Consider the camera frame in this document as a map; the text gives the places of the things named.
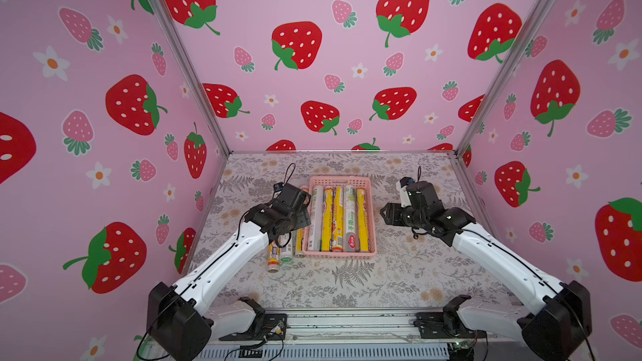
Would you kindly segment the white green wrap roll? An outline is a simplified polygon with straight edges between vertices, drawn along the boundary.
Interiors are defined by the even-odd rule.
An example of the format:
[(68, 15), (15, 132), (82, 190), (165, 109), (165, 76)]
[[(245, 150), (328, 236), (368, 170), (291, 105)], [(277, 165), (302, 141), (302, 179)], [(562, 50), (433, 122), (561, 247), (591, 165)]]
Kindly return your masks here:
[(279, 237), (280, 261), (289, 263), (294, 260), (294, 234), (289, 232)]

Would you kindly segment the white grape wrap roll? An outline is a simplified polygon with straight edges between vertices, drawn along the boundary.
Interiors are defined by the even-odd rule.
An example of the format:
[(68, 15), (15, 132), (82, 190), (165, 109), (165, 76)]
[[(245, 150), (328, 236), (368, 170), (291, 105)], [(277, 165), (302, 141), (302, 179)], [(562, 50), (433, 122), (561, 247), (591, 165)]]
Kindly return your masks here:
[(353, 186), (344, 187), (344, 250), (357, 250), (356, 189)]

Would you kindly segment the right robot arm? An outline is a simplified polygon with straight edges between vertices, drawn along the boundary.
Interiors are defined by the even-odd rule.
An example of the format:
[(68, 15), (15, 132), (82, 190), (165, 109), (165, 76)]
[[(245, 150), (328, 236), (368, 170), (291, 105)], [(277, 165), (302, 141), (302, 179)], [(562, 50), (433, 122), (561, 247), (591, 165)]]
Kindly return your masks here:
[(507, 307), (460, 295), (442, 309), (448, 334), (497, 334), (526, 344), (542, 360), (566, 360), (585, 343), (592, 331), (586, 287), (547, 274), (498, 242), (469, 213), (444, 207), (431, 183), (404, 177), (396, 188), (400, 202), (380, 210), (385, 224), (441, 240), (482, 266), (520, 302)]

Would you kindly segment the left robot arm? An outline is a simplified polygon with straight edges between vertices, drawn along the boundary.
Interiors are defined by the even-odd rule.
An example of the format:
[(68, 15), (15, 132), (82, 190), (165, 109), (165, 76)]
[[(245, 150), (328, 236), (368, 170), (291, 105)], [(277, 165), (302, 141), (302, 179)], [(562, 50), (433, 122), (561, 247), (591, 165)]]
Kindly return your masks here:
[(168, 286), (157, 284), (148, 297), (146, 335), (169, 357), (194, 360), (213, 339), (257, 340), (271, 329), (265, 310), (249, 297), (207, 311), (222, 289), (257, 254), (282, 236), (310, 223), (311, 195), (289, 183), (276, 185), (274, 198), (245, 212), (237, 231), (205, 262)]

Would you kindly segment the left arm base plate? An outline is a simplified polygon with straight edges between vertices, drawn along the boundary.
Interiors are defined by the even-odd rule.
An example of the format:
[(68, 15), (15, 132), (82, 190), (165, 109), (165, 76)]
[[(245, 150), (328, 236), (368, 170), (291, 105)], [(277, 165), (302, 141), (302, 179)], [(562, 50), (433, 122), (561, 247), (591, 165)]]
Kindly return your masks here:
[(220, 341), (279, 340), (278, 335), (284, 336), (287, 326), (287, 314), (267, 313), (263, 316), (255, 317), (246, 332), (223, 336)]

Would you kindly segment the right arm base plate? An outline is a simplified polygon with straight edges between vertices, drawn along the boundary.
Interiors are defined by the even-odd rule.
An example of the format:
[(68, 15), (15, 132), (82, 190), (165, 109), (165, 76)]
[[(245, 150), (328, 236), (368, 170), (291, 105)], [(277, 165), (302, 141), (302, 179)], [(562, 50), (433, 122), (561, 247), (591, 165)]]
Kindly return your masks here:
[(468, 329), (456, 314), (423, 312), (416, 314), (413, 326), (423, 339), (486, 339), (487, 333)]

